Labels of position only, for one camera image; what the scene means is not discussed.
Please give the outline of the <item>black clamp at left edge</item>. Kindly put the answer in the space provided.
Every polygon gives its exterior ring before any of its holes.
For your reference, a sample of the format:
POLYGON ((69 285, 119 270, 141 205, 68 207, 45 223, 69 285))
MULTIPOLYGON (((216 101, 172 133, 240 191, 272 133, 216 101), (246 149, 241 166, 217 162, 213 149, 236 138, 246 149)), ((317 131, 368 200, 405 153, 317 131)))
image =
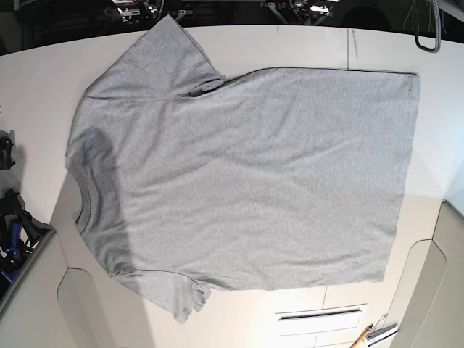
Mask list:
POLYGON ((12 156, 12 149, 15 146, 14 139, 15 132, 13 130, 10 132, 1 131, 1 171, 10 170, 15 165, 12 156))

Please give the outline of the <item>blue and black tool pile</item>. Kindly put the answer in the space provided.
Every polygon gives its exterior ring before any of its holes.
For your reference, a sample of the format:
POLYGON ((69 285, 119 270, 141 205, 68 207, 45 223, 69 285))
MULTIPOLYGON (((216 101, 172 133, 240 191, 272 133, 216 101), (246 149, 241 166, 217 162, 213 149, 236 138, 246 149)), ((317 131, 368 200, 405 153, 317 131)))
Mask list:
POLYGON ((32 257, 36 247, 52 231, 38 222, 22 205, 14 189, 1 198, 1 280, 9 286, 32 257))

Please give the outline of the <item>grey T-shirt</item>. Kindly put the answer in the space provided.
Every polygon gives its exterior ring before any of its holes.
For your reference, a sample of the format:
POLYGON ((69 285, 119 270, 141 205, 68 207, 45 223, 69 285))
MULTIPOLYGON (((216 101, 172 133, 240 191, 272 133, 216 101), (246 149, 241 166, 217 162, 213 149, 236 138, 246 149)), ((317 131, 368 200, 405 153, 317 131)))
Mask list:
POLYGON ((180 323, 211 289, 382 281, 420 87, 413 73, 303 67, 228 80, 166 17, 76 110, 80 235, 180 323))

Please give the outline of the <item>white slotted vent panel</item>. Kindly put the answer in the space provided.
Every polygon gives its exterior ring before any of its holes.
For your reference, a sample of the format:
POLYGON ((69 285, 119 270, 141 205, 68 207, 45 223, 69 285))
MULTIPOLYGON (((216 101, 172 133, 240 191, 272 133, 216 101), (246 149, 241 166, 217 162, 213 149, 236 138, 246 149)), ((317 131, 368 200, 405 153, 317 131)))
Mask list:
POLYGON ((276 333, 278 336, 295 336, 358 329, 366 308, 366 304, 356 304, 321 310, 278 312, 275 314, 276 333))

